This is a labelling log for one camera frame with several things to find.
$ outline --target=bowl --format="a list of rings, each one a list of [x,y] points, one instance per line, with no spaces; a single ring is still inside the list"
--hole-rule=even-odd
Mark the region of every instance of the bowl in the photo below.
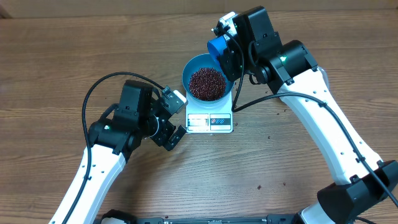
[[[213,100],[213,101],[204,101],[204,100],[199,100],[195,98],[191,91],[189,90],[189,81],[191,80],[191,76],[199,71],[201,68],[214,68],[218,72],[221,72],[225,78],[226,82],[226,87],[225,87],[225,92],[223,97],[221,97],[218,100]],[[191,59],[185,66],[183,72],[182,72],[182,85],[184,86],[185,91],[187,94],[189,94],[194,100],[196,100],[199,103],[203,104],[212,104],[212,103],[217,103],[220,102],[223,98],[225,98],[226,95],[232,90],[234,83],[228,81],[228,79],[225,77],[222,69],[220,66],[213,60],[213,58],[210,56],[210,54],[201,54],[193,59]]]

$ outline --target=wall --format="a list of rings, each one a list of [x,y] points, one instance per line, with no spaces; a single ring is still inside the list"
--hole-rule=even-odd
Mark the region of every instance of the wall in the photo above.
[[[240,12],[258,5],[268,11],[394,9],[398,0],[0,0],[0,15],[32,18],[217,13]]]

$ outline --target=wooden table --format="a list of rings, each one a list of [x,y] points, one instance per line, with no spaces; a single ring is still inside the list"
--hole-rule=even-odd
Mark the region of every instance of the wooden table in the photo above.
[[[97,79],[129,71],[183,91],[184,65],[206,52],[221,16],[0,20],[0,222],[51,219],[81,160],[81,104]],[[270,17],[283,43],[301,40],[327,70],[335,100],[363,139],[384,160],[398,159],[398,11]],[[93,92],[88,124],[119,101],[127,78]],[[267,91],[245,80],[238,105]],[[173,122],[183,124],[184,113]],[[316,145],[280,100],[236,113],[234,122],[233,134],[186,135],[172,152],[143,141],[99,214],[112,208],[169,218],[295,213],[332,183]],[[388,199],[363,216],[397,223],[398,211]]]

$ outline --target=red bean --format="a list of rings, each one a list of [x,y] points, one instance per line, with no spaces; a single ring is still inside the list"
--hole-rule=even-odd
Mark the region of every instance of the red bean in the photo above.
[[[189,90],[204,101],[218,100],[224,96],[226,82],[223,74],[214,68],[201,68],[191,76]]]

